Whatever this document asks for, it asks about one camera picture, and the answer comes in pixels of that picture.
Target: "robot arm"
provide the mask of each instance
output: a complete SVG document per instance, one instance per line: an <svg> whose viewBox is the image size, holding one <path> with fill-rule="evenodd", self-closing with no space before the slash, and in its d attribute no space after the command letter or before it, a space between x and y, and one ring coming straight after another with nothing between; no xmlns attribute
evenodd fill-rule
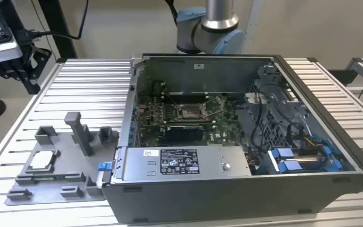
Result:
<svg viewBox="0 0 363 227"><path fill-rule="evenodd" d="M234 0L208 0L205 7L177 12L174 0L166 0L178 25L178 49L184 53L238 53L245 33L238 28ZM58 32L34 32L25 28L11 0L0 0L0 76L21 81L30 94L38 94L38 79L53 52L38 48L34 39L45 35L82 38L89 3L79 36Z"/></svg>
<svg viewBox="0 0 363 227"><path fill-rule="evenodd" d="M245 32L234 0L208 0L206 7L182 9L178 15L178 50L184 53L237 54Z"/></svg>
<svg viewBox="0 0 363 227"><path fill-rule="evenodd" d="M0 76L21 81L30 94L38 94L38 79L53 52L34 44L34 32L23 26L15 6L0 0Z"/></svg>

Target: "blue drive bracket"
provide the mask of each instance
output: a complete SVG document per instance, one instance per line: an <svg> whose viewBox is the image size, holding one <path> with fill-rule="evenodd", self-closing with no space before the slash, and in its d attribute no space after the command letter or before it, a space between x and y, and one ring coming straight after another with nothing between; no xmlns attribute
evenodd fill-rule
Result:
<svg viewBox="0 0 363 227"><path fill-rule="evenodd" d="M272 152L274 158L281 159L294 158L294 152L292 148L274 148Z"/></svg>
<svg viewBox="0 0 363 227"><path fill-rule="evenodd" d="M341 172L344 170L344 165L341 164L341 161L336 158L332 158L326 162L326 166L321 169L325 172Z"/></svg>
<svg viewBox="0 0 363 227"><path fill-rule="evenodd" d="M282 174L289 174L297 171L302 171L304 168L297 160L286 160L278 164Z"/></svg>
<svg viewBox="0 0 363 227"><path fill-rule="evenodd" d="M113 170L113 163L111 162L101 162L98 166L99 171L111 171Z"/></svg>

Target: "white label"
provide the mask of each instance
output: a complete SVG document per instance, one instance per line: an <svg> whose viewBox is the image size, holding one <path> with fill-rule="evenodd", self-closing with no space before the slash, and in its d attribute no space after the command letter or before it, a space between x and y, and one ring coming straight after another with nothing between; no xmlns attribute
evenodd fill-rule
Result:
<svg viewBox="0 0 363 227"><path fill-rule="evenodd" d="M196 64L194 69L196 70L204 70L205 69L205 64Z"/></svg>
<svg viewBox="0 0 363 227"><path fill-rule="evenodd" d="M31 167L34 169L45 169L46 166L49 166L53 157L54 157L54 152L51 150L38 152L34 156Z"/></svg>
<svg viewBox="0 0 363 227"><path fill-rule="evenodd" d="M159 150L145 150L145 156L159 156Z"/></svg>

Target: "metal sheet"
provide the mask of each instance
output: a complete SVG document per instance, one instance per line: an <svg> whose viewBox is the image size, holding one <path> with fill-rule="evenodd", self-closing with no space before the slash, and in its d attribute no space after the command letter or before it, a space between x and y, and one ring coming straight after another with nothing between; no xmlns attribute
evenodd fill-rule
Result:
<svg viewBox="0 0 363 227"><path fill-rule="evenodd" d="M325 103L333 116L340 120L350 136L363 147L363 106L341 87L334 77L328 74L320 65L308 59L289 59L289 63L296 65L297 73L304 78L314 94ZM69 60L62 67L62 73L53 73L47 80L47 87L41 97L33 100L33 104L23 114L23 123L18 122L0 146L0 177L15 176L22 169L22 163L35 146L35 132L42 124L54 124L61 131L70 131L61 122L67 110L81 111L91 131L98 130L95 126L110 125L121 130L125 113L125 97L127 88L117 87L117 82L127 82L130 78L130 61L127 60ZM57 84L73 86L75 84L101 84L95 87L58 88ZM0 180L0 192L7 191L13 179ZM23 221L33 219L43 220L46 226L102 226L118 225L117 218L107 201L101 202L74 202L62 204L41 204L27 206L7 207L3 203L6 196L0 195L0 226L21 223L22 226L35 226ZM344 195L333 202L322 213L312 215L294 215L281 217L264 217L240 220L222 220L192 223L173 223L166 226L182 227L233 227L233 226L363 226L363 192L360 194Z"/></svg>

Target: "blue latch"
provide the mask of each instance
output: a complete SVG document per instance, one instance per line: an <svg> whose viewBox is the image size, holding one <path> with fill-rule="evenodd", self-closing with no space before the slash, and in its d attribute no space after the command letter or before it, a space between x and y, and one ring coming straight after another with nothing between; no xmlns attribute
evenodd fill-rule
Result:
<svg viewBox="0 0 363 227"><path fill-rule="evenodd" d="M292 171L300 171L304 170L300 162L297 160L293 161L284 161L278 164L278 167L281 169L281 173L289 173Z"/></svg>
<svg viewBox="0 0 363 227"><path fill-rule="evenodd" d="M328 146L324 146L324 153L325 153L328 158L332 157L332 150L330 150L330 148Z"/></svg>
<svg viewBox="0 0 363 227"><path fill-rule="evenodd" d="M272 152L273 152L274 158L278 158L278 157L281 159L294 158L294 152L292 148L274 148Z"/></svg>
<svg viewBox="0 0 363 227"><path fill-rule="evenodd" d="M113 170L113 163L111 162L101 162L98 169L99 169L99 171L111 171Z"/></svg>
<svg viewBox="0 0 363 227"><path fill-rule="evenodd" d="M341 172L344 170L344 165L341 161L337 159L332 159L328 161L328 165L322 168L322 171L326 172Z"/></svg>

